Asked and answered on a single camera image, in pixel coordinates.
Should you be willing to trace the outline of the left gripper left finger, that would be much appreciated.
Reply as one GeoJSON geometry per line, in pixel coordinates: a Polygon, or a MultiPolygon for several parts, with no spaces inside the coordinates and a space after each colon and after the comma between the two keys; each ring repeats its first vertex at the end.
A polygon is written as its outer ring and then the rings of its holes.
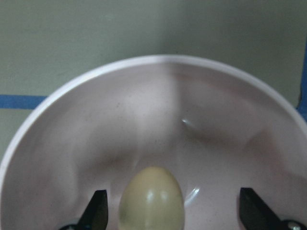
{"type": "Polygon", "coordinates": [[[106,230],[107,224],[107,191],[96,190],[79,221],[65,225],[60,230],[106,230]]]}

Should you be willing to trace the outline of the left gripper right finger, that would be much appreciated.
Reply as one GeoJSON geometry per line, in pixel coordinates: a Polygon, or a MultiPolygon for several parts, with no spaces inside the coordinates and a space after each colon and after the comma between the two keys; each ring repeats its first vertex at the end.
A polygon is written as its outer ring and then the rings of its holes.
{"type": "Polygon", "coordinates": [[[281,220],[249,187],[240,188],[239,218],[247,230],[305,230],[307,228],[296,220],[281,220]]]}

